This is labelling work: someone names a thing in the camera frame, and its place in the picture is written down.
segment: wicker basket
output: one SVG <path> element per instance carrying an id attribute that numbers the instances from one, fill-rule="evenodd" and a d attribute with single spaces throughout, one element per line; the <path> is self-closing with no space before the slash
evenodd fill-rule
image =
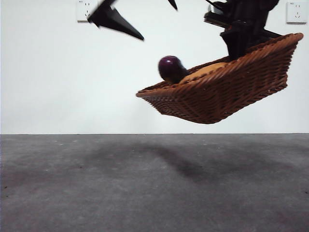
<path id="1" fill-rule="evenodd" d="M 183 84 L 163 81 L 139 91 L 161 114 L 196 123 L 211 124 L 243 107 L 287 87 L 287 71 L 302 33 L 288 34 L 249 48 L 247 54 L 229 62 L 228 57 L 191 68 L 190 73 L 228 62 L 209 74 Z"/>

